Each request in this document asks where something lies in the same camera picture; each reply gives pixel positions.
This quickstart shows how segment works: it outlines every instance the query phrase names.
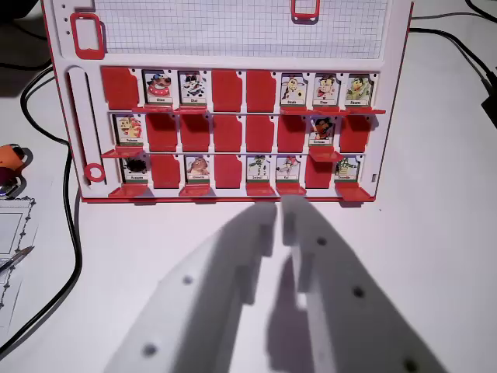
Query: cartoon character picture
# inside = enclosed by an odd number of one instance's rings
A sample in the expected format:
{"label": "cartoon character picture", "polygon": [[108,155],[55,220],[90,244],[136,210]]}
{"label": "cartoon character picture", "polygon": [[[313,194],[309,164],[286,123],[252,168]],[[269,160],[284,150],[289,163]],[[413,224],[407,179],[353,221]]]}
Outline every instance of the cartoon character picture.
{"label": "cartoon character picture", "polygon": [[209,162],[202,156],[187,156],[186,160],[186,179],[189,183],[209,182]]}
{"label": "cartoon character picture", "polygon": [[288,155],[276,159],[276,180],[298,181],[300,171],[301,163],[296,157]]}
{"label": "cartoon character picture", "polygon": [[309,134],[309,145],[331,145],[334,124],[332,118],[311,119],[312,132]]}
{"label": "cartoon character picture", "polygon": [[206,105],[206,80],[199,71],[180,71],[181,103],[184,105]]}
{"label": "cartoon character picture", "polygon": [[281,77],[281,105],[305,105],[307,85],[302,74],[283,74]]}
{"label": "cartoon character picture", "polygon": [[269,161],[265,155],[247,157],[247,181],[269,180]]}
{"label": "cartoon character picture", "polygon": [[132,114],[114,114],[113,122],[114,127],[116,128],[116,139],[119,145],[143,145],[143,138],[141,137],[142,127],[138,116]]}
{"label": "cartoon character picture", "polygon": [[148,183],[147,163],[143,158],[125,158],[120,161],[126,183]]}
{"label": "cartoon character picture", "polygon": [[336,163],[335,182],[357,181],[359,179],[360,159],[362,156],[345,157]]}
{"label": "cartoon character picture", "polygon": [[338,103],[339,83],[334,74],[317,74],[314,83],[314,106],[335,106]]}
{"label": "cartoon character picture", "polygon": [[368,77],[356,76],[349,78],[345,104],[355,106],[368,106],[371,101],[373,85]]}
{"label": "cartoon character picture", "polygon": [[164,70],[143,70],[147,103],[171,104],[171,78]]}

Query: grid paper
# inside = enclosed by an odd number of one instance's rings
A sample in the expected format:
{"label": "grid paper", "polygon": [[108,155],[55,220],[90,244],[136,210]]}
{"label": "grid paper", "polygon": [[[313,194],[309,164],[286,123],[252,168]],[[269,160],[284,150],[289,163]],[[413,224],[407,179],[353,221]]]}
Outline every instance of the grid paper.
{"label": "grid paper", "polygon": [[[321,0],[315,24],[291,0],[95,0],[107,53],[379,58],[388,0]],[[296,0],[313,12],[315,0]]]}

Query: red tile holder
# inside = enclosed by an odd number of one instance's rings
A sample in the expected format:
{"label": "red tile holder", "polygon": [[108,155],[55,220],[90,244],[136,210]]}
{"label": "red tile holder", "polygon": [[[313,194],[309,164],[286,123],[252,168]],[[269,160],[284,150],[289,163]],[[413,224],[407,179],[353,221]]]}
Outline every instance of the red tile holder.
{"label": "red tile holder", "polygon": [[128,68],[102,68],[103,91],[109,110],[132,110],[138,104],[138,81]]}
{"label": "red tile holder", "polygon": [[266,197],[266,196],[274,196],[274,189],[268,182],[260,182],[260,183],[247,183],[245,185],[245,189],[247,190],[247,195],[250,197]]}
{"label": "red tile holder", "polygon": [[281,196],[288,194],[304,196],[307,193],[299,183],[278,183],[276,181],[276,190]]}
{"label": "red tile holder", "polygon": [[120,188],[117,188],[112,193],[109,194],[109,198],[132,198],[139,197],[145,193],[148,189],[147,184],[121,184]]}
{"label": "red tile holder", "polygon": [[331,107],[315,107],[313,110],[308,110],[305,106],[282,106],[280,107],[280,114],[283,115],[336,115],[345,116],[349,114],[363,114],[363,115],[374,115],[374,114],[385,114],[386,110],[373,109],[371,107],[347,107],[345,110],[341,110],[337,106]]}
{"label": "red tile holder", "polygon": [[366,202],[372,198],[358,183],[335,183],[335,190],[345,202]]}
{"label": "red tile holder", "polygon": [[143,151],[141,146],[119,146],[102,154],[102,158],[133,158]]}
{"label": "red tile holder", "polygon": [[[70,19],[72,39],[75,42],[76,55],[82,60],[102,60],[105,57],[106,52],[103,47],[102,26],[100,24],[99,17],[93,13],[72,13]],[[76,21],[78,19],[90,19],[95,21],[96,37],[99,49],[81,49],[79,47],[78,28],[76,27]]]}
{"label": "red tile holder", "polygon": [[186,184],[179,192],[180,197],[202,197],[210,192],[209,183]]}
{"label": "red tile holder", "polygon": [[320,0],[316,0],[316,7],[313,13],[297,13],[295,11],[295,2],[297,0],[292,0],[290,10],[292,12],[293,19],[312,19],[319,17],[319,3]]}
{"label": "red tile holder", "polygon": [[316,162],[338,162],[343,159],[343,155],[332,146],[309,146],[309,155]]}

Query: red shelf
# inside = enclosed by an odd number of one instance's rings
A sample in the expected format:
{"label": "red shelf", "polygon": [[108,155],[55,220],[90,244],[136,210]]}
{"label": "red shelf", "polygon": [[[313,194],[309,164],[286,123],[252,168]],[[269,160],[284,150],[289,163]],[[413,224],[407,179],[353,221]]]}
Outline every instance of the red shelf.
{"label": "red shelf", "polygon": [[332,146],[310,146],[309,155],[316,162],[338,162],[343,159],[343,155]]}
{"label": "red shelf", "polygon": [[202,197],[210,192],[209,183],[185,185],[179,192],[180,197]]}
{"label": "red shelf", "polygon": [[145,104],[143,107],[136,106],[132,109],[135,113],[171,113],[171,105],[150,105]]}
{"label": "red shelf", "polygon": [[116,146],[102,154],[102,158],[133,158],[143,151],[141,146]]}
{"label": "red shelf", "polygon": [[283,196],[287,194],[304,196],[307,191],[299,183],[278,183],[276,182],[276,190]]}
{"label": "red shelf", "polygon": [[305,106],[282,106],[280,113],[283,115],[309,115],[314,114],[314,110],[308,110]]}
{"label": "red shelf", "polygon": [[373,109],[372,107],[361,107],[361,106],[348,106],[342,113],[350,114],[385,114],[386,110]]}
{"label": "red shelf", "polygon": [[347,113],[346,110],[342,112],[338,106],[316,106],[313,111],[314,113],[321,115],[343,115],[344,113]]}
{"label": "red shelf", "polygon": [[372,198],[358,183],[336,183],[335,189],[345,202],[366,202]]}
{"label": "red shelf", "polygon": [[174,110],[176,114],[205,114],[207,112],[207,106],[180,106],[178,109]]}
{"label": "red shelf", "polygon": [[109,198],[132,198],[139,197],[148,189],[147,184],[122,184],[121,188],[117,188]]}
{"label": "red shelf", "polygon": [[247,183],[245,186],[247,195],[250,197],[274,196],[274,189],[268,182],[262,183]]}

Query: black wire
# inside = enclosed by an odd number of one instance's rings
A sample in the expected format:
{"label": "black wire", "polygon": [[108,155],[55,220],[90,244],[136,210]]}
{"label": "black wire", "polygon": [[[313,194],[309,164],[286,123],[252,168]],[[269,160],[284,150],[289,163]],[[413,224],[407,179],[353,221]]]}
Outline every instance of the black wire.
{"label": "black wire", "polygon": [[481,10],[479,7],[477,7],[475,4],[471,2],[471,0],[466,0],[467,6],[469,6],[471,9],[473,9],[476,13],[480,13],[482,16],[484,16],[486,19],[489,21],[497,23],[497,18],[495,18],[492,14],[489,14],[483,10]]}
{"label": "black wire", "polygon": [[16,343],[23,335],[30,330],[30,328],[35,325],[35,323],[40,320],[44,315],[46,315],[54,305],[57,304],[57,302],[65,298],[69,294],[69,292],[72,290],[74,285],[76,284],[76,281],[79,279],[79,275],[81,274],[82,270],[82,263],[83,263],[83,258],[82,258],[82,251],[81,251],[81,244],[79,242],[78,235],[76,233],[75,229],[75,224],[72,220],[72,214],[71,214],[71,206],[69,202],[69,175],[71,171],[71,164],[72,164],[72,154],[71,154],[71,148],[69,146],[69,142],[67,140],[64,140],[62,138],[58,138],[54,135],[52,135],[50,132],[44,130],[42,127],[38,125],[38,123],[31,117],[30,112],[27,109],[27,95],[30,92],[30,90],[49,72],[51,72],[53,68],[48,68],[44,71],[42,71],[38,76],[33,79],[28,86],[23,90],[23,93],[21,94],[21,110],[23,111],[24,116],[30,122],[31,126],[37,131],[39,131],[41,134],[47,136],[50,140],[54,140],[58,142],[59,144],[63,144],[68,147],[68,155],[65,161],[65,167],[64,167],[64,181],[63,181],[63,187],[62,187],[62,195],[64,199],[64,211],[65,211],[65,217],[68,222],[68,227],[69,227],[69,233],[71,234],[71,241],[72,245],[75,251],[75,268],[72,271],[71,276],[69,277],[69,280],[65,283],[65,285],[60,289],[60,291],[35,315],[33,316],[26,324],[21,327],[16,334],[14,334],[5,344],[0,347],[0,357],[4,357],[4,353],[11,349],[12,345]]}
{"label": "black wire", "polygon": [[13,26],[13,27],[15,27],[16,29],[18,29],[19,31],[21,31],[21,32],[23,32],[25,34],[30,35],[31,37],[36,37],[37,39],[40,39],[40,40],[48,40],[46,37],[38,35],[37,33],[32,33],[29,30],[26,30],[24,27],[22,27],[18,23],[11,22],[10,25]]}
{"label": "black wire", "polygon": [[475,17],[485,18],[481,14],[477,14],[477,13],[452,12],[452,13],[435,14],[433,16],[416,16],[416,17],[411,17],[411,19],[413,19],[413,20],[417,20],[417,19],[435,19],[435,18],[445,18],[445,17],[452,17],[452,16],[475,16]]}
{"label": "black wire", "polygon": [[47,68],[52,64],[52,60],[48,60],[47,62],[39,65],[39,66],[20,66],[18,64],[6,64],[5,62],[0,62],[0,68],[12,68],[14,70],[23,70],[23,71],[39,71]]}
{"label": "black wire", "polygon": [[419,27],[411,27],[409,29],[409,32],[410,33],[434,33],[435,35],[440,35],[441,37],[446,37],[447,39],[451,39],[454,43],[456,43],[459,47],[461,47],[461,49],[466,52],[466,54],[473,58],[474,62],[476,62],[477,64],[479,64],[481,66],[481,68],[483,69],[483,71],[486,73],[486,74],[491,74],[492,71],[487,67],[487,65],[485,63],[483,63],[483,61],[478,58],[476,56],[476,54],[474,54],[468,47],[466,47],[462,41],[460,41],[459,39],[457,39],[454,35],[452,35],[451,33],[448,33],[446,31],[442,31],[442,30],[435,30],[435,29],[422,29],[422,28],[419,28]]}

